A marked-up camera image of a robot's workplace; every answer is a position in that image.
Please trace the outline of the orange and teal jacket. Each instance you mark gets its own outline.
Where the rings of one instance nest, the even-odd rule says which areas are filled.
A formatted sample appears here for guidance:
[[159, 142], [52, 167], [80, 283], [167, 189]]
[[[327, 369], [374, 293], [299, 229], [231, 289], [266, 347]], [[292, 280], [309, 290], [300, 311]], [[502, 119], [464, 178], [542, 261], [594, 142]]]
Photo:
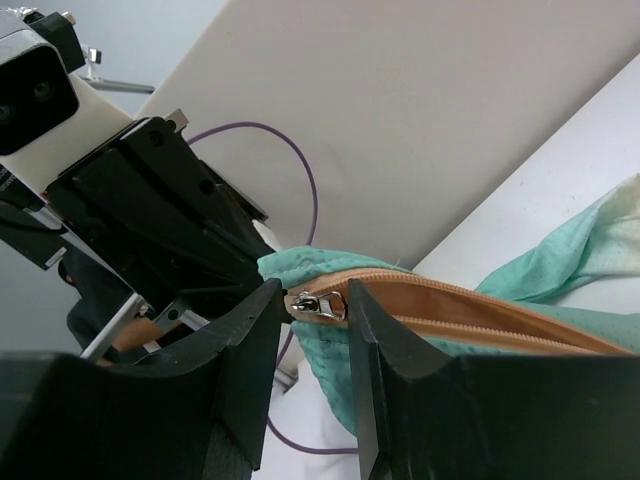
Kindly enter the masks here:
[[340, 292], [362, 281], [403, 326], [450, 356], [515, 353], [637, 353], [639, 317], [559, 307], [589, 283], [639, 273], [639, 180], [631, 177], [467, 290], [360, 254], [296, 247], [262, 257], [264, 279], [286, 289], [285, 305], [310, 368], [337, 421], [356, 429], [347, 318], [294, 312], [303, 291]]

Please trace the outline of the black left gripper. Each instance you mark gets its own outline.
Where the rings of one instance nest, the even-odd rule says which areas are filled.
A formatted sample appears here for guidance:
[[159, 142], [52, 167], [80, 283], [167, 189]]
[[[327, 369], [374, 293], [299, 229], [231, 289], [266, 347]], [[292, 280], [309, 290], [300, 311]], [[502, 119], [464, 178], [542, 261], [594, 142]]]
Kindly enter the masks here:
[[1, 199], [48, 240], [75, 234], [165, 330], [187, 311], [213, 320], [232, 310], [261, 285], [257, 258], [273, 251], [253, 226], [265, 214], [159, 117], [94, 149], [42, 195], [3, 169]]

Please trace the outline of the silver zipper slider pull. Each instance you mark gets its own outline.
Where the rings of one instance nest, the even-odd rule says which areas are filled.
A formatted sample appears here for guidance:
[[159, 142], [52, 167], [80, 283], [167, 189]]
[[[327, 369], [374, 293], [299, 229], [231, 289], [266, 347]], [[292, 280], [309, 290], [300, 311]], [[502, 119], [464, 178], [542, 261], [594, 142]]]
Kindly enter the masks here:
[[337, 322], [344, 321], [348, 314], [347, 302], [343, 295], [337, 291], [324, 294], [303, 291], [293, 298], [291, 307], [297, 313]]

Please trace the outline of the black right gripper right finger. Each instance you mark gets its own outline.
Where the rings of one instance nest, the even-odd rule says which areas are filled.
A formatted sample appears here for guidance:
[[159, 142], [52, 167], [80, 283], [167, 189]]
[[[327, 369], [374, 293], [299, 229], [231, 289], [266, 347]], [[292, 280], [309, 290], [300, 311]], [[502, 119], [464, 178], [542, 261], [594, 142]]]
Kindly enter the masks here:
[[635, 479], [634, 356], [450, 357], [349, 284], [364, 479]]

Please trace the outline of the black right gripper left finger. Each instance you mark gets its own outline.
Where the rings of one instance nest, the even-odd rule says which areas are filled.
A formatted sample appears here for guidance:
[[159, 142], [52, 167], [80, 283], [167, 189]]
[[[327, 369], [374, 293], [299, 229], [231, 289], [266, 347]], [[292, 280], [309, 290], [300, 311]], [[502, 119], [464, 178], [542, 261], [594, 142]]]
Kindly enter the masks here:
[[133, 365], [1, 356], [5, 479], [248, 479], [285, 316], [278, 280]]

